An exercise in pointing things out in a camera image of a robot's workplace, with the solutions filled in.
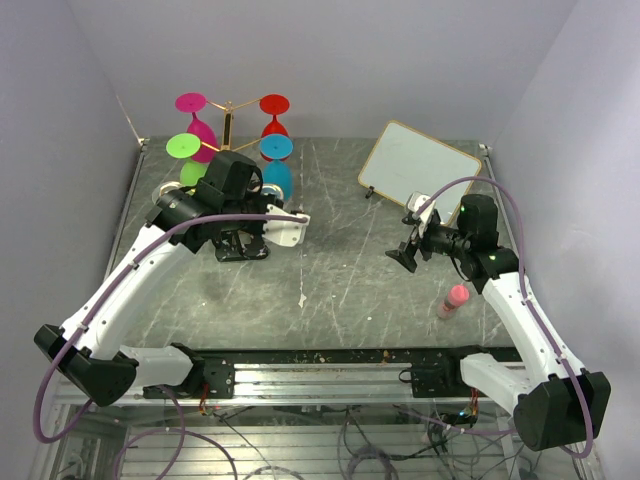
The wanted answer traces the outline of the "red plastic wine glass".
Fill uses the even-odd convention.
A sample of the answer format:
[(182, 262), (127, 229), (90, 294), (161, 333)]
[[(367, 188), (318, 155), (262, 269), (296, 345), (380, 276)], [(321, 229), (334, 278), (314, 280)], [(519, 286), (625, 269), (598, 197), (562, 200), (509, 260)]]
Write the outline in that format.
[(271, 93), (261, 98), (259, 107), (263, 113), (271, 117), (271, 121), (263, 129), (261, 137), (264, 138), (272, 134), (288, 137), (288, 130), (280, 122), (278, 116), (283, 115), (289, 110), (289, 100), (281, 94)]

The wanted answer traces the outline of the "green plastic wine glass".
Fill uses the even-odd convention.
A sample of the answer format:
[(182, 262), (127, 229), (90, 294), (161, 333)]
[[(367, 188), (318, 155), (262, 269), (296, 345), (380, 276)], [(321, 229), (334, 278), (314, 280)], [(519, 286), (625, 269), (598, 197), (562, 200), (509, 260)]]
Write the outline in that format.
[(166, 152), (171, 157), (184, 161), (180, 171), (180, 183), (183, 186), (193, 187), (205, 175), (208, 164), (193, 159), (200, 147), (199, 137), (191, 133), (174, 135), (166, 143)]

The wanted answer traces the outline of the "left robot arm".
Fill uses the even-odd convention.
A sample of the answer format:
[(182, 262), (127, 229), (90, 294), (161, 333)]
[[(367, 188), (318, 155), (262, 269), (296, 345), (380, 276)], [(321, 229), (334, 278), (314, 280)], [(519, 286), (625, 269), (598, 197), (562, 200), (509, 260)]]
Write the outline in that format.
[(161, 195), (133, 246), (85, 305), (59, 327), (42, 326), (35, 344), (98, 406), (138, 387), (171, 387), (192, 397), (203, 387), (204, 362), (181, 345), (130, 348), (124, 338), (161, 280), (206, 242), (263, 232), (268, 211), (257, 164), (231, 151), (216, 155), (194, 189)]

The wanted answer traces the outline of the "blue plastic wine glass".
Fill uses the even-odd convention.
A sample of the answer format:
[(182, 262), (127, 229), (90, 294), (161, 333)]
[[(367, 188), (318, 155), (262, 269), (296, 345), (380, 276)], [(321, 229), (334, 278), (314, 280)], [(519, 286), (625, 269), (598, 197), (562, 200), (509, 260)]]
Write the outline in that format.
[(294, 190), (293, 174), (286, 160), (293, 152), (292, 140), (282, 134), (269, 134), (261, 139), (260, 153), (267, 161), (263, 171), (265, 184), (277, 186), (282, 200), (288, 201)]

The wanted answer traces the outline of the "clear glass cup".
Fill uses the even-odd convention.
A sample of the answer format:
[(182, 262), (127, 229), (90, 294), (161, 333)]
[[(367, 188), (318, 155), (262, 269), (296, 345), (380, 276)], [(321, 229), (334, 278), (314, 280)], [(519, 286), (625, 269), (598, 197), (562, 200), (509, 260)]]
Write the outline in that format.
[(272, 195), (280, 201), (285, 199), (284, 191), (282, 188), (273, 183), (264, 183), (261, 188), (262, 195)]
[(157, 188), (157, 197), (161, 197), (164, 194), (172, 191), (172, 190), (176, 190), (182, 187), (182, 184), (180, 182), (166, 182), (164, 184), (161, 184), (158, 188)]

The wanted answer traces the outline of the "pink plastic wine glass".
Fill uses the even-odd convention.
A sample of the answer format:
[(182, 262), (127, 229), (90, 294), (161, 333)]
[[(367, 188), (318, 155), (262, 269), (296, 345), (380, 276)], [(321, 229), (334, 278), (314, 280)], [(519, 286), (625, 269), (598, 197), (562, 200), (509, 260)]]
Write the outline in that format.
[[(213, 129), (200, 120), (197, 113), (208, 105), (206, 97), (198, 92), (188, 92), (180, 95), (175, 101), (175, 107), (182, 113), (190, 113), (192, 116), (191, 123), (187, 128), (187, 132), (196, 135), (202, 142), (213, 147), (218, 147), (218, 141)], [(211, 162), (216, 154), (215, 150), (206, 146), (201, 146), (197, 153), (192, 156), (192, 160), (201, 164)]]

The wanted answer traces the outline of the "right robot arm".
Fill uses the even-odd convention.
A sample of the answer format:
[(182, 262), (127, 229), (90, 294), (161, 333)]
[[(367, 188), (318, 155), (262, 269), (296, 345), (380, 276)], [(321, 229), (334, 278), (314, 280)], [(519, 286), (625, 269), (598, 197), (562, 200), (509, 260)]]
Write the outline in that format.
[(588, 371), (560, 338), (516, 253), (500, 245), (494, 200), (463, 196), (454, 228), (442, 224), (434, 200), (419, 192), (409, 197), (406, 209), (403, 221), (413, 230), (387, 256), (410, 272), (417, 268), (417, 255), (449, 257), (497, 313), (524, 365), (516, 372), (489, 353), (471, 353), (442, 369), (442, 387), (455, 396), (471, 388), (487, 395), (511, 414), (518, 435), (533, 451), (592, 443), (611, 385), (603, 373)]

